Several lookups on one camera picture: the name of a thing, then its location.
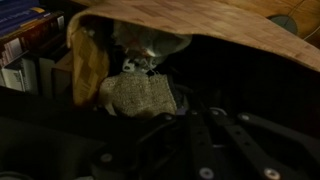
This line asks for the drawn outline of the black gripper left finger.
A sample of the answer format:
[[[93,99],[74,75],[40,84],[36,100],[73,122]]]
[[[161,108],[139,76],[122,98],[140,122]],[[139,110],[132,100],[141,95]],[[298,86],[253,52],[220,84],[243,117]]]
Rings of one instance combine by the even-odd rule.
[[[171,114],[108,120],[103,128],[106,144],[91,157],[94,180],[150,180],[180,149],[177,119]]]

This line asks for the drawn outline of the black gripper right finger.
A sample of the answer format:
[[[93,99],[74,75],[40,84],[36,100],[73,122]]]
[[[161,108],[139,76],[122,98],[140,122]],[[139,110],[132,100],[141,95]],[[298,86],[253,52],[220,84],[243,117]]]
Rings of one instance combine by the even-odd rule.
[[[186,113],[195,180],[320,180],[319,141],[253,114]]]

